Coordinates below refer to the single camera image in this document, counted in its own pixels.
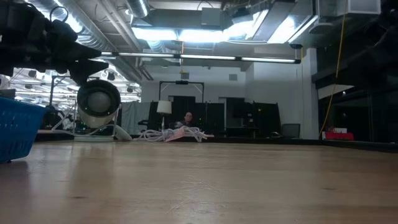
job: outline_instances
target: white lampshade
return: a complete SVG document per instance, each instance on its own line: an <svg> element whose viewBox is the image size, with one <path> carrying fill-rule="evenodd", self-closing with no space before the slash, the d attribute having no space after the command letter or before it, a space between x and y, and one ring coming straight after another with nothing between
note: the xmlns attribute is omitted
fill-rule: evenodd
<svg viewBox="0 0 398 224"><path fill-rule="evenodd" d="M162 114L172 114L172 102L160 100L157 105L157 112Z"/></svg>

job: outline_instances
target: ceiling light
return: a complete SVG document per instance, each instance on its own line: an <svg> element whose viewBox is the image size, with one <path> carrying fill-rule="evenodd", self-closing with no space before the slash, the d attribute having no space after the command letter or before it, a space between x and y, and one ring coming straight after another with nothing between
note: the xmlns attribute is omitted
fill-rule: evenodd
<svg viewBox="0 0 398 224"><path fill-rule="evenodd" d="M281 59L281 58L256 58L256 57L242 57L245 62L274 62L274 63L295 63L295 59Z"/></svg>
<svg viewBox="0 0 398 224"><path fill-rule="evenodd" d="M69 86L67 86L67 88L70 90L75 90L75 91L78 91L80 89L80 87L74 86L74 85L69 85Z"/></svg>
<svg viewBox="0 0 398 224"><path fill-rule="evenodd" d="M31 92L31 91L17 91L18 95L36 95L36 96L50 96L50 93ZM53 96L77 96L77 93L53 93Z"/></svg>
<svg viewBox="0 0 398 224"><path fill-rule="evenodd" d="M318 16L314 16L305 26L303 26L298 32L296 32L292 38L288 40L289 43L293 42L295 39L300 37L316 20L318 20Z"/></svg>
<svg viewBox="0 0 398 224"><path fill-rule="evenodd" d="M142 40L177 40L177 35L171 29L141 29L132 28L134 35Z"/></svg>
<svg viewBox="0 0 398 224"><path fill-rule="evenodd" d="M174 58L174 54L119 53L119 55L120 56L131 56L131 57Z"/></svg>
<svg viewBox="0 0 398 224"><path fill-rule="evenodd" d="M63 84L70 84L69 82L65 81L64 78L56 78L55 79L56 82L62 82Z"/></svg>
<svg viewBox="0 0 398 224"><path fill-rule="evenodd" d="M183 30L178 39L196 43L218 43L228 40L220 30Z"/></svg>
<svg viewBox="0 0 398 224"><path fill-rule="evenodd" d="M253 26L251 27L251 29L247 32L246 40L248 40L249 38L252 38L254 36L254 34L256 34L257 30L259 30L262 22L266 18L268 12L269 12L269 10L266 9L261 12L257 12L253 15L253 19L255 22L254 22Z"/></svg>
<svg viewBox="0 0 398 224"><path fill-rule="evenodd" d="M231 57L231 56L212 56L212 55L181 55L181 58L212 59L212 60L235 60L235 57Z"/></svg>
<svg viewBox="0 0 398 224"><path fill-rule="evenodd" d="M284 44L294 34L294 30L294 20L292 17L288 16L285 21L279 25L267 42L269 44Z"/></svg>

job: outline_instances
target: fan stand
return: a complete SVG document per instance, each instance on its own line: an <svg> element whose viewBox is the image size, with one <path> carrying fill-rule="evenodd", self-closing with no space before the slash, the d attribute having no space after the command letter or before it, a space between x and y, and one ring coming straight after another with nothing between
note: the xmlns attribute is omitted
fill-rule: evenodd
<svg viewBox="0 0 398 224"><path fill-rule="evenodd" d="M117 126L116 121L118 120L119 110L121 109L121 104L119 105L119 108L114 113L113 124L108 124L108 125L99 127L98 129L96 129L95 131L93 131L92 133L89 133L89 134L77 134L75 132L75 129L76 129L76 106L77 106L77 101L75 102L75 105L72 106L72 108L68 111L68 113L63 117L63 119L52 128L53 133L65 133L65 134L73 135L75 137L74 141L76 141L76 142L112 142L112 141L114 141L114 137L116 136L116 126ZM73 130L72 131L55 130L60 124L62 124L62 122L67 118L67 116L69 115L69 113L72 110L74 111ZM112 132L111 136L96 136L96 135L94 135L97 131L100 131L101 129L106 128L108 126L113 126L113 132Z"/></svg>

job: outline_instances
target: blue laundry basket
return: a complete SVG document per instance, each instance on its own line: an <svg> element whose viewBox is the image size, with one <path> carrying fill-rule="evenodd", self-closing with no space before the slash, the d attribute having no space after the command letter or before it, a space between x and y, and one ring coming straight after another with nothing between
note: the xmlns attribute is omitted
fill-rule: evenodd
<svg viewBox="0 0 398 224"><path fill-rule="evenodd" d="M46 108L0 98L0 163L29 155Z"/></svg>

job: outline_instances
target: chair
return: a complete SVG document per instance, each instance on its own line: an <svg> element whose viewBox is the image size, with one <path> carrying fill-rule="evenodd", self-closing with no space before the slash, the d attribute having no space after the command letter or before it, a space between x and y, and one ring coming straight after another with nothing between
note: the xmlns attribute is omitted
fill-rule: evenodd
<svg viewBox="0 0 398 224"><path fill-rule="evenodd" d="M283 124L282 135L285 139L300 138L300 124Z"/></svg>

